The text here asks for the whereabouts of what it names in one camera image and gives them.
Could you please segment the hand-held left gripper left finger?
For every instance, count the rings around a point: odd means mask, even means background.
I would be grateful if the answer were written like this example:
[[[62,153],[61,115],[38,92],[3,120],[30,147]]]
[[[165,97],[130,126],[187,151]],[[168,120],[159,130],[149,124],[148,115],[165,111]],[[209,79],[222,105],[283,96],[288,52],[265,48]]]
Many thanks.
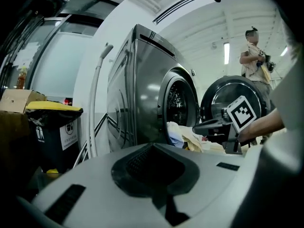
[[[72,184],[85,187],[63,222],[67,228],[170,228],[151,198],[130,197],[113,181],[114,163],[140,149],[134,146],[91,158],[46,186],[32,201],[42,212]]]

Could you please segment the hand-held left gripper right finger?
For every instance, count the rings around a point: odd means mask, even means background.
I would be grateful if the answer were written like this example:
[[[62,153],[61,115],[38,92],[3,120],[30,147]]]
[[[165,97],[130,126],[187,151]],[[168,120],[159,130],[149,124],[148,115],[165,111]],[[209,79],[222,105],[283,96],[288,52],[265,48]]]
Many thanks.
[[[152,214],[152,228],[188,225],[227,188],[233,204],[244,191],[236,188],[236,179],[244,178],[243,188],[249,185],[246,171],[255,166],[259,148],[248,149],[245,155],[207,151],[191,152],[165,144],[152,144],[152,203],[159,212]]]

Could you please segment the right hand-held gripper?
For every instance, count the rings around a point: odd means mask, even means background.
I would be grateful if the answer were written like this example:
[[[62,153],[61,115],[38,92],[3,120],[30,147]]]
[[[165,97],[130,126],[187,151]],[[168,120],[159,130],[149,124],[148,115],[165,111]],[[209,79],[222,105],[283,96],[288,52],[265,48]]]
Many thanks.
[[[192,128],[195,134],[203,136],[228,136],[223,143],[226,154],[242,154],[238,141],[239,133],[256,119],[256,114],[245,96],[241,95],[227,108],[223,108],[223,122],[211,119]]]

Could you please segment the large beige clothes piece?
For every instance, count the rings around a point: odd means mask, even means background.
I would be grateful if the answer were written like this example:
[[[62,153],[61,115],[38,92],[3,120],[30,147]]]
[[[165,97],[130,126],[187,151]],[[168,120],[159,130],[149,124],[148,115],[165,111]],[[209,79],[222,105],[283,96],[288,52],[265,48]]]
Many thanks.
[[[190,151],[193,152],[222,152],[223,146],[210,142],[207,137],[195,134],[191,127],[180,126],[183,140],[187,143]]]

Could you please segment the small cream clothes piece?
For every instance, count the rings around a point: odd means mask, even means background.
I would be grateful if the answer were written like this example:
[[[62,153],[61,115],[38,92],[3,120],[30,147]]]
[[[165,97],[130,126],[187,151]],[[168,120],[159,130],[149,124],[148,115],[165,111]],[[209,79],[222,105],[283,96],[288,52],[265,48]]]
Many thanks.
[[[182,139],[182,130],[176,122],[167,122],[167,131],[170,138]]]

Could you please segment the lavender clothes piece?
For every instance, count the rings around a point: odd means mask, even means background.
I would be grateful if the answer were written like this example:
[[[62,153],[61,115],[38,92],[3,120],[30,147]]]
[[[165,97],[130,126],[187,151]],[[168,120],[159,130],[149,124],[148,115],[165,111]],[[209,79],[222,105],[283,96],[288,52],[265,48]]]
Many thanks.
[[[183,149],[184,147],[184,140],[179,137],[170,137],[171,145],[180,149]]]

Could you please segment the dark grey washing machine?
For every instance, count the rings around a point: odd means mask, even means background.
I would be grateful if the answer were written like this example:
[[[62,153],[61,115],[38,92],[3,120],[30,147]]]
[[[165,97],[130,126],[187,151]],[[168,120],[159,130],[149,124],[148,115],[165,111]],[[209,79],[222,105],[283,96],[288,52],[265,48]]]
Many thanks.
[[[171,144],[167,123],[199,123],[194,82],[180,52],[136,24],[109,72],[108,140],[112,152],[143,143]]]

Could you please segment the person's right forearm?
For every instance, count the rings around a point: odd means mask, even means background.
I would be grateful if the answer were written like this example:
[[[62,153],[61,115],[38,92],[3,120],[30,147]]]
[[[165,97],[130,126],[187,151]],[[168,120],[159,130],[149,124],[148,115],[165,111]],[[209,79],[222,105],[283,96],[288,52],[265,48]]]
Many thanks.
[[[274,109],[268,115],[253,121],[250,125],[244,128],[239,133],[237,139],[240,143],[244,143],[256,137],[280,131],[284,129],[284,127],[279,111]]]

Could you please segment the round black washer door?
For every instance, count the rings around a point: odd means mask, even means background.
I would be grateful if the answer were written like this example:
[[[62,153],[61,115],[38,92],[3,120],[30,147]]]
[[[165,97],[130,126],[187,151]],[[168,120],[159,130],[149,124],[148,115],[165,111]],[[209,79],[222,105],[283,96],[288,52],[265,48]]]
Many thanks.
[[[225,76],[216,80],[206,90],[199,108],[201,121],[219,119],[223,122],[223,108],[227,108],[241,95],[249,101],[256,114],[256,119],[266,116],[266,104],[252,81],[242,76]],[[216,137],[223,137],[224,141],[228,138],[228,136]]]

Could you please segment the yellow plastic container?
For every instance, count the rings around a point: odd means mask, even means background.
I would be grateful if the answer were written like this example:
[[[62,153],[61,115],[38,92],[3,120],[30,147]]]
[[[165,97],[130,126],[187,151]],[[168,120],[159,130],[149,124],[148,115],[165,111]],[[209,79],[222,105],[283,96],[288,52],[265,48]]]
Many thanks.
[[[77,121],[81,107],[53,101],[33,101],[25,107],[43,172],[72,169],[79,153]]]

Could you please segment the person's white shirt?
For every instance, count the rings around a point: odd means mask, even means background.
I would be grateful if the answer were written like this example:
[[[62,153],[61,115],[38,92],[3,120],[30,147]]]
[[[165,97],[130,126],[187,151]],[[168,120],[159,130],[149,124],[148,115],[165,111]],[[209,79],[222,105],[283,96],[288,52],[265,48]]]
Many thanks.
[[[304,56],[295,61],[272,99],[286,132],[262,147],[231,228],[304,228]]]

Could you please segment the brown cardboard box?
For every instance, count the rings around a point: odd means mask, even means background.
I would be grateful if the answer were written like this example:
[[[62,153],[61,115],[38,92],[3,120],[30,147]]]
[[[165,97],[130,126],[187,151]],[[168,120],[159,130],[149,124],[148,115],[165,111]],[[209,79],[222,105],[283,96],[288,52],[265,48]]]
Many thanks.
[[[33,90],[8,88],[0,99],[0,167],[11,176],[28,171],[33,166],[26,106],[45,100],[44,94]]]

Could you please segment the black-framed glass partition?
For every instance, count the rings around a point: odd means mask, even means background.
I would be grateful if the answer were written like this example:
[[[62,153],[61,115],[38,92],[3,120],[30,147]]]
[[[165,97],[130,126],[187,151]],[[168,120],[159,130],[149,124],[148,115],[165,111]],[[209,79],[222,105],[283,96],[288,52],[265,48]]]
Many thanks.
[[[24,89],[71,99],[86,47],[117,6],[112,0],[69,0],[57,13],[29,12],[0,46],[0,98],[17,88],[25,70]]]

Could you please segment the amber drink bottle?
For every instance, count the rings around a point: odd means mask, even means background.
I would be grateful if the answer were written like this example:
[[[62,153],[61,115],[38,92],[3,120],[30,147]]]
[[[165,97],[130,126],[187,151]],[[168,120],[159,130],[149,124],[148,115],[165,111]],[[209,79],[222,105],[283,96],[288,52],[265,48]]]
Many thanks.
[[[23,89],[26,81],[27,68],[23,66],[20,70],[19,77],[17,80],[16,89]]]

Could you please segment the black metal railing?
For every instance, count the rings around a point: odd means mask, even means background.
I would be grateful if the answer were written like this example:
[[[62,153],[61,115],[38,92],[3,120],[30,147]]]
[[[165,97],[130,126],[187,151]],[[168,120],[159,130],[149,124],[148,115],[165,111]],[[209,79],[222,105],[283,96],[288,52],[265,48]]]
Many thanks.
[[[171,15],[176,10],[182,8],[183,6],[193,2],[195,0],[180,0],[167,8],[165,11],[163,11],[160,15],[158,15],[154,20],[153,23],[155,25],[158,25],[161,21],[163,21],[165,18],[167,18],[169,15]]]

